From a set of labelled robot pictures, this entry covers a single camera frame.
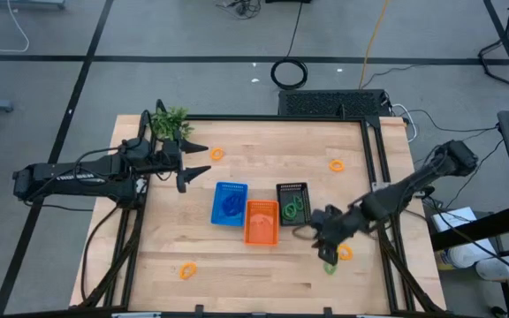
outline orange tape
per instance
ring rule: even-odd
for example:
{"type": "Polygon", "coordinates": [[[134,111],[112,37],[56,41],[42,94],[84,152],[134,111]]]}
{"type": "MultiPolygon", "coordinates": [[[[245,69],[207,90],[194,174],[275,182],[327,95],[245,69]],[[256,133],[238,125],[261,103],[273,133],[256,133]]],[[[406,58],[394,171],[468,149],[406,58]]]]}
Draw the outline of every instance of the orange tape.
{"type": "Polygon", "coordinates": [[[345,164],[340,161],[340,160],[333,160],[330,164],[329,164],[329,169],[335,171],[335,172],[340,172],[340,171],[343,171],[345,169],[345,164]]]}
{"type": "Polygon", "coordinates": [[[192,263],[192,262],[182,265],[182,267],[180,268],[180,278],[182,278],[182,279],[190,278],[191,276],[193,276],[195,274],[195,271],[197,269],[198,269],[198,267],[195,265],[195,263],[192,263]]]}
{"type": "Polygon", "coordinates": [[[219,160],[223,158],[223,150],[221,148],[214,148],[211,150],[211,159],[213,160],[219,160]]]}
{"type": "Polygon", "coordinates": [[[353,259],[353,250],[347,244],[341,244],[337,248],[337,253],[339,253],[339,258],[343,261],[350,261],[353,259]]]}

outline wooden table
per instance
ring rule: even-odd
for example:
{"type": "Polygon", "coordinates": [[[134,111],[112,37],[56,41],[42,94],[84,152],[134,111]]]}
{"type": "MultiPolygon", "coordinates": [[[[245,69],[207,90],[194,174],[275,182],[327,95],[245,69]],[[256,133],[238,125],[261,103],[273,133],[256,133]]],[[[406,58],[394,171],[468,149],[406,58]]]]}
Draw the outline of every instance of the wooden table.
{"type": "MultiPolygon", "coordinates": [[[[111,145],[136,136],[138,123],[138,116],[119,116],[111,145]]],[[[381,123],[391,177],[397,181],[414,170],[406,131],[401,118],[381,118],[381,123]]],[[[193,121],[191,125],[195,131],[190,141],[223,148],[225,156],[214,162],[209,152],[185,155],[185,166],[212,165],[188,185],[187,193],[178,193],[173,176],[167,182],[151,178],[129,310],[190,312],[203,304],[206,312],[320,314],[324,307],[332,307],[335,314],[390,312],[379,246],[361,233],[346,241],[353,260],[341,261],[329,276],[311,242],[294,238],[290,227],[280,229],[277,246],[266,247],[246,246],[242,228],[210,223],[217,181],[247,183],[248,198],[255,200],[275,200],[276,184],[307,182],[312,208],[330,203],[345,209],[370,189],[359,124],[193,121]],[[345,163],[343,172],[329,169],[333,159],[345,163]],[[179,268],[190,261],[197,264],[197,273],[181,280],[179,268]]],[[[112,201],[98,199],[89,230],[112,208],[112,201]]],[[[423,214],[419,201],[409,209],[423,214]]],[[[119,216],[120,212],[103,225],[88,250],[87,292],[110,266],[119,216]]],[[[444,307],[427,224],[403,214],[401,229],[410,271],[444,307]]],[[[125,275],[121,272],[114,304],[120,299],[125,275]]],[[[399,276],[394,278],[400,286],[399,276]]],[[[399,307],[404,308],[400,288],[398,293],[399,307]]],[[[80,303],[80,273],[71,302],[80,303]]]]}

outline blue object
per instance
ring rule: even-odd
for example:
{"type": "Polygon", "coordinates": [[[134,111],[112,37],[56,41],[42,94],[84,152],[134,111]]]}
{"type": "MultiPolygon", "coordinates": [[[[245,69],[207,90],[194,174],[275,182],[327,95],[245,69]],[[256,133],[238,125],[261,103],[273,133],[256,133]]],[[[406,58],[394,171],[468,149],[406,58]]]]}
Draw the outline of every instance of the blue object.
{"type": "Polygon", "coordinates": [[[219,225],[243,226],[247,209],[248,185],[217,182],[211,222],[219,225]]]}

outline orange basket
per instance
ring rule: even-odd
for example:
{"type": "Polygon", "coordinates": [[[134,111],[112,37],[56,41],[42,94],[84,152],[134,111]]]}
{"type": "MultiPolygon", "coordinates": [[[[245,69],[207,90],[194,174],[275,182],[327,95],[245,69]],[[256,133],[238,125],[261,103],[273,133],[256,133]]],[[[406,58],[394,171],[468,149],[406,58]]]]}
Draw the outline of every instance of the orange basket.
{"type": "Polygon", "coordinates": [[[247,201],[245,244],[254,246],[277,245],[279,222],[277,201],[247,201]]]}

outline green plant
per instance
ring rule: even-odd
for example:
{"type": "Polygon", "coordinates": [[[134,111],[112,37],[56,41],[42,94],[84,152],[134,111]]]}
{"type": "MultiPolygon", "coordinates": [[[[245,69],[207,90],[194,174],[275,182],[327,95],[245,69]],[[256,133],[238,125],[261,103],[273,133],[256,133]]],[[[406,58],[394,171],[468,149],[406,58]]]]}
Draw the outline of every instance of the green plant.
{"type": "Polygon", "coordinates": [[[165,138],[174,140],[174,133],[180,130],[182,138],[187,139],[194,128],[190,123],[183,123],[186,115],[187,109],[182,107],[170,107],[166,112],[156,109],[156,113],[151,116],[152,130],[156,137],[159,140],[165,138]]]}

